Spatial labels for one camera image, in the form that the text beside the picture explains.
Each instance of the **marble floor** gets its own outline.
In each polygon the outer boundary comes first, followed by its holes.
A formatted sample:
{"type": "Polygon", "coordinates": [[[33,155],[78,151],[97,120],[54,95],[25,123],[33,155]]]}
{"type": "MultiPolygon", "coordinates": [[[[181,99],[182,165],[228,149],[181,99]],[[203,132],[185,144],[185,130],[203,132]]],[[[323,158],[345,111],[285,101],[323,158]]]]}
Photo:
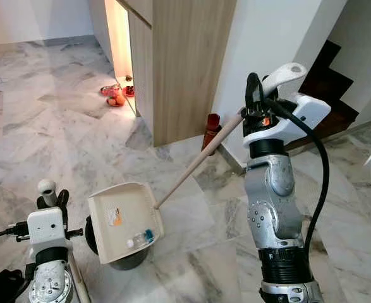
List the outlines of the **marble floor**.
{"type": "MultiPolygon", "coordinates": [[[[84,227],[87,196],[147,181],[157,199],[195,157],[202,137],[152,147],[128,105],[98,94],[114,83],[99,45],[0,46],[0,230],[34,211],[44,177],[70,191],[71,228],[84,227]]],[[[327,142],[331,183],[311,252],[326,302],[371,302],[371,126],[327,142]]],[[[307,227],[321,181],[315,150],[292,158],[307,227]]],[[[262,302],[260,261],[246,224],[243,177],[209,157],[161,208],[166,235],[130,271],[102,266],[72,239],[92,302],[262,302]]],[[[0,239],[0,270],[24,269],[27,243],[0,239]]],[[[26,302],[20,297],[17,302],[26,302]]]]}

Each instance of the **dustpan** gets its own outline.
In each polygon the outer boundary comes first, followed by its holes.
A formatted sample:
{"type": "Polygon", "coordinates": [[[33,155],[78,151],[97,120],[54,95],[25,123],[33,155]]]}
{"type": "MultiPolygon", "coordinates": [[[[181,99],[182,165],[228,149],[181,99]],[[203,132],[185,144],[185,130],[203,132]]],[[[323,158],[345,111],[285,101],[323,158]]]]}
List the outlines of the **dustpan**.
{"type": "MultiPolygon", "coordinates": [[[[306,69],[300,64],[288,63],[281,66],[262,82],[264,96],[267,96],[278,85],[301,78],[305,74],[306,69]]],[[[109,187],[89,197],[88,203],[101,263],[110,263],[134,256],[136,253],[148,249],[164,235],[159,207],[240,124],[243,120],[242,110],[243,107],[200,152],[161,201],[155,200],[147,183],[137,182],[109,187]],[[113,213],[116,208],[119,208],[120,218],[117,218],[117,214],[113,213]],[[141,247],[130,247],[130,239],[133,239],[135,235],[142,235],[142,233],[145,235],[147,229],[154,234],[152,241],[141,247]]]]}

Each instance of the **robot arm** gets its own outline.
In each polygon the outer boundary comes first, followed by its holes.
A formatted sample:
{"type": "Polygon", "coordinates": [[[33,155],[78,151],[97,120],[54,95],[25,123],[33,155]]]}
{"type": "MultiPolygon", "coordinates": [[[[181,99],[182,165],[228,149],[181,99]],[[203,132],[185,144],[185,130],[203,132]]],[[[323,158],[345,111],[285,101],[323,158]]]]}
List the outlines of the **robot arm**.
{"type": "MultiPolygon", "coordinates": [[[[299,64],[283,68],[289,68],[290,73],[304,69],[299,64]]],[[[265,302],[321,303],[321,291],[301,235],[302,215],[295,203],[293,170],[284,150],[284,145],[305,133],[289,119],[275,115],[264,100],[282,103],[310,128],[323,120],[330,107],[303,95],[293,96],[292,102],[278,100],[274,79],[271,74],[261,83],[257,74],[249,75],[242,112],[243,145],[250,149],[251,157],[245,176],[248,224],[262,262],[260,294],[265,302]]]]}

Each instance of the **wooden stick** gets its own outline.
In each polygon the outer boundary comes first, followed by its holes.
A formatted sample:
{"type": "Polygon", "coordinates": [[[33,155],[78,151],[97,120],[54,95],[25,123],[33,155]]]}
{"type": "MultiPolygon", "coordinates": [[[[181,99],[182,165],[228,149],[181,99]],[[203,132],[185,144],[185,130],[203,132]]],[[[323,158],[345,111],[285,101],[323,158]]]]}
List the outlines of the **wooden stick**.
{"type": "Polygon", "coordinates": [[[170,192],[168,192],[166,196],[154,206],[156,210],[158,210],[161,204],[163,204],[168,199],[168,197],[170,197],[170,195],[178,188],[178,186],[180,186],[185,181],[185,179],[188,178],[190,174],[192,174],[192,172],[201,164],[201,162],[205,160],[206,157],[208,157],[223,142],[223,140],[226,139],[227,136],[229,136],[229,134],[236,128],[236,126],[240,124],[240,122],[243,120],[240,114],[242,109],[243,108],[241,108],[238,113],[228,123],[226,123],[226,125],[217,133],[215,138],[212,139],[212,141],[204,148],[204,150],[200,152],[198,157],[195,158],[190,166],[188,166],[186,171],[182,174],[182,176],[173,186],[170,192]]]}

